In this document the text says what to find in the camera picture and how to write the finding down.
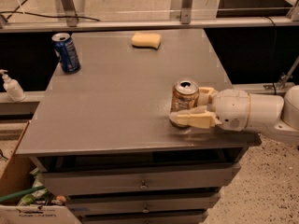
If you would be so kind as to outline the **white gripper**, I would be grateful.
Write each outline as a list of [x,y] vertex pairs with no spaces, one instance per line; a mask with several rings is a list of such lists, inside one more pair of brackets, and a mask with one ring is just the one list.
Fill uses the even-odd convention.
[[[249,101],[249,94],[245,91],[218,92],[213,87],[200,87],[200,106],[171,112],[169,119],[182,127],[209,129],[219,125],[223,130],[242,131],[249,119]],[[213,112],[207,110],[207,105],[211,103]]]

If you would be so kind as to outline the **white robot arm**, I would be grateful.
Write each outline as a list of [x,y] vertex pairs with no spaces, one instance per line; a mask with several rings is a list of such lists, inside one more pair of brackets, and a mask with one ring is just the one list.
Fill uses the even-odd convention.
[[284,97],[253,94],[242,90],[209,91],[202,105],[171,112],[169,119],[177,126],[225,131],[254,131],[282,143],[299,144],[298,87]]

